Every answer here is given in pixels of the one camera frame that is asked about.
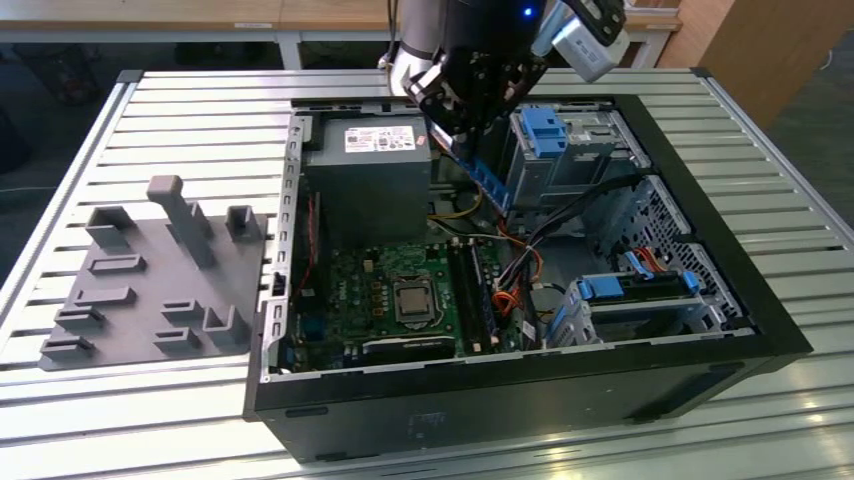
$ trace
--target wooden table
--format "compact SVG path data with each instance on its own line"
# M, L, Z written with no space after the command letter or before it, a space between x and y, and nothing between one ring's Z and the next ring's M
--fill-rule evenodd
M629 16L632 66L652 67L675 18ZM2 0L0 42L276 42L301 69L304 41L388 41L385 0Z

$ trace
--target slotted aluminum surface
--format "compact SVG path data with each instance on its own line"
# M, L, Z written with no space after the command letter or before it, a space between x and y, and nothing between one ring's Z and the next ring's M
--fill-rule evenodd
M89 244L81 224L93 206L119 203L134 218L161 217L143 202L145 181L179 173L185 195L205 213L220 215L240 203L273 214L288 100L385 93L382 76L372 71L150 72L138 84L115 87L0 292L0 477L849 475L849 231L716 84L684 70L617 71L593 85L558 71L533 92L640 96L815 348L684 417L300 466L266 428L240 420L245 356L50 373L34 367Z

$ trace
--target blue plastic clip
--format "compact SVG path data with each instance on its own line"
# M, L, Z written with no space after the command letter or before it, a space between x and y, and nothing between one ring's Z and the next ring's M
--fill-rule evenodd
M557 330L557 327L562 322L562 317L565 317L565 307L560 307L560 310L557 310L557 313L554 314L554 318L550 321L550 324L548 325L548 331L545 332L545 341L548 341L548 339L554 333L554 330Z
M589 283L596 298L621 297L625 294L616 277L586 277L584 280Z
M624 255L628 259L628 263L631 263L631 266L637 271L637 273L643 275L643 278L645 278L647 280L652 280L652 278L655 278L655 275L643 267L643 265L640 264L640 260L637 260L635 254L632 252L625 252Z
M589 300L592 298L592 289L589 288L586 280L580 280L577 282L577 291L581 294L581 299Z
M696 280L696 275L693 275L693 272L681 272L681 281L684 282L684 286L688 288L688 291L692 294L697 294L699 280Z
M530 141L536 158L556 158L562 155L568 140L565 124L550 108L522 108L521 127Z

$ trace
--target motherboard chip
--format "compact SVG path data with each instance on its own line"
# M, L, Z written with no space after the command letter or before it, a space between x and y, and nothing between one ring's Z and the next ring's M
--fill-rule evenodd
M393 285L394 321L409 330L421 330L441 321L429 275L400 276Z
M425 288L404 288L397 294L397 308L402 315L417 315L429 312L429 297L426 296Z

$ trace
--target yellow wire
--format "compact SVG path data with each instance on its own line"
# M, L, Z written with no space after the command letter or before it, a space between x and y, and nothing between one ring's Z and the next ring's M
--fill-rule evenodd
M474 204L470 206L468 210L462 210L461 212L456 212L456 213L441 213L436 215L426 215L426 218L430 218L433 220L449 220L453 218L466 217L468 215L470 215L477 211L481 203L482 203L482 190L480 189L480 187L477 187L477 198L474 199Z

